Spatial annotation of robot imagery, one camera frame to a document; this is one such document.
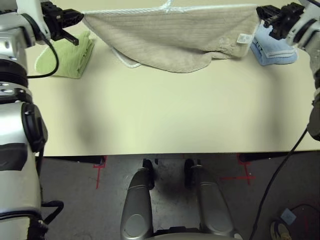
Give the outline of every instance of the green towel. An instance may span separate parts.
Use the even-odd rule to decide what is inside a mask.
[[[66,39],[52,42],[59,57],[59,68],[54,75],[79,79],[90,58],[94,43],[89,39],[90,31],[76,36],[79,45],[75,46]],[[49,47],[38,57],[35,70],[40,74],[50,73],[56,66],[56,59]]]

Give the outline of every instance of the folded towel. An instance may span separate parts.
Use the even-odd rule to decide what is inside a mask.
[[[253,40],[250,48],[256,59],[262,66],[271,64],[292,64],[298,59],[297,52],[295,52],[294,54],[287,54],[287,56],[284,54],[282,57],[267,57],[265,52],[255,40]]]
[[[254,38],[259,43],[267,58],[291,57],[296,49],[289,46],[285,39],[276,40],[269,36],[273,27],[265,28],[262,24],[258,27]]]
[[[269,36],[272,27],[260,25],[250,46],[262,66],[271,64],[292,64],[298,59],[297,49],[289,46],[285,39],[276,40]]]
[[[88,11],[84,24],[130,68],[189,73],[248,53],[260,23],[255,4]]]
[[[52,42],[59,58],[59,68],[54,75],[79,79],[89,61],[94,43],[89,39],[90,31],[84,31],[76,36],[79,45],[75,46],[66,39]],[[46,48],[35,63],[38,73],[46,74],[56,66],[56,59],[50,48]]]

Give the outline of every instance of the towel tag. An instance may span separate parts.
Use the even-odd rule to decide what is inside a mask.
[[[252,35],[240,33],[238,40],[236,41],[238,44],[248,44],[252,40]]]

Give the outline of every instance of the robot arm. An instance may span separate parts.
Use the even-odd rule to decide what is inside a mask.
[[[82,18],[75,10],[39,0],[17,0],[17,11],[0,12],[1,239],[40,240],[48,230],[41,216],[39,183],[48,133],[28,89],[25,49],[49,39],[66,38],[77,45],[63,28]]]
[[[297,44],[310,56],[316,90],[307,130],[315,140],[320,141],[320,3],[315,0],[300,1],[306,7],[294,2],[281,9],[268,5],[258,7],[257,13],[266,28],[273,27],[271,37],[285,39],[291,46]]]

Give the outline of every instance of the blue towel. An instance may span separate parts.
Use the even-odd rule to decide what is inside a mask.
[[[276,40],[269,36],[272,27],[260,25],[250,46],[256,59],[262,66],[271,64],[291,64],[298,59],[297,50],[289,46],[286,40]]]

